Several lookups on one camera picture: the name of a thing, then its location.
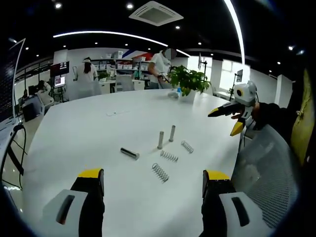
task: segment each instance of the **green leaves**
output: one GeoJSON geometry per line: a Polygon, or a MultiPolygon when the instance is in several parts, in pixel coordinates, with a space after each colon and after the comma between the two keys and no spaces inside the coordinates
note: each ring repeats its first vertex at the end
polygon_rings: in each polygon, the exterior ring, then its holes
{"type": "Polygon", "coordinates": [[[206,81],[207,77],[204,73],[194,70],[188,70],[184,66],[173,67],[170,73],[170,83],[173,86],[180,86],[182,95],[186,96],[191,90],[199,91],[200,93],[208,89],[210,82],[206,81]]]}

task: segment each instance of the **metal pin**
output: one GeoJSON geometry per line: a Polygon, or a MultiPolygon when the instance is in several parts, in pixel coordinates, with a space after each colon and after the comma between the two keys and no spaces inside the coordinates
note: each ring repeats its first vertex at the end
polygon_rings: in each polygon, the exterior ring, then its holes
{"type": "Polygon", "coordinates": [[[176,126],[173,125],[171,127],[171,133],[170,133],[170,138],[169,138],[169,142],[173,142],[173,136],[174,136],[174,131],[176,130],[176,126]]]}
{"type": "Polygon", "coordinates": [[[120,149],[120,151],[130,157],[133,157],[135,160],[138,160],[139,158],[139,153],[131,152],[123,147],[120,149]]]}
{"type": "Polygon", "coordinates": [[[163,142],[163,131],[161,131],[161,132],[160,132],[160,135],[159,135],[159,143],[158,143],[158,146],[157,146],[157,148],[158,148],[159,150],[162,149],[162,142],[163,142]]]}

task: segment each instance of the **hand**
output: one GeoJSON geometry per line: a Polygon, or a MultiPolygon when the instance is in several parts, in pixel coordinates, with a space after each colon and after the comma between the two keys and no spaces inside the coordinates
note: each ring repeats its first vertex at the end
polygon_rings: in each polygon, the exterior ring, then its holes
{"type": "MultiPolygon", "coordinates": [[[[255,106],[252,109],[251,112],[251,116],[252,118],[257,121],[259,119],[259,111],[260,111],[260,104],[258,102],[256,102],[255,106]]],[[[242,114],[243,114],[244,110],[238,111],[238,114],[235,115],[235,113],[233,113],[232,119],[238,119],[242,114]]]]}

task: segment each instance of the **gray chair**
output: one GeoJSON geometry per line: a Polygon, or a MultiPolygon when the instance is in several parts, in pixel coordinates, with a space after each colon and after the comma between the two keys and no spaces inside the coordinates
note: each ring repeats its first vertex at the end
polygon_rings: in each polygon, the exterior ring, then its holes
{"type": "Polygon", "coordinates": [[[264,222],[274,229],[298,197],[299,170],[288,144],[266,125],[239,152],[232,183],[260,207],[264,222]]]}
{"type": "Polygon", "coordinates": [[[66,97],[70,101],[82,99],[90,96],[101,95],[101,89],[99,81],[95,80],[92,82],[75,81],[68,85],[66,97]]]}
{"type": "Polygon", "coordinates": [[[131,75],[117,75],[115,83],[115,92],[132,90],[134,90],[134,83],[131,75]]]}

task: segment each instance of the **computer monitor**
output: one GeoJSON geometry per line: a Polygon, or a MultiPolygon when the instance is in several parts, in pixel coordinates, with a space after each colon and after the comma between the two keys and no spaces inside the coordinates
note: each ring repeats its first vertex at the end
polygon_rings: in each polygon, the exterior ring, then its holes
{"type": "Polygon", "coordinates": [[[50,77],[57,77],[69,73],[69,61],[50,66],[50,77]]]}
{"type": "Polygon", "coordinates": [[[30,85],[29,86],[29,95],[35,95],[35,93],[38,91],[38,88],[36,85],[30,85]]]}
{"type": "Polygon", "coordinates": [[[55,78],[55,88],[65,85],[65,77],[55,78]]]}

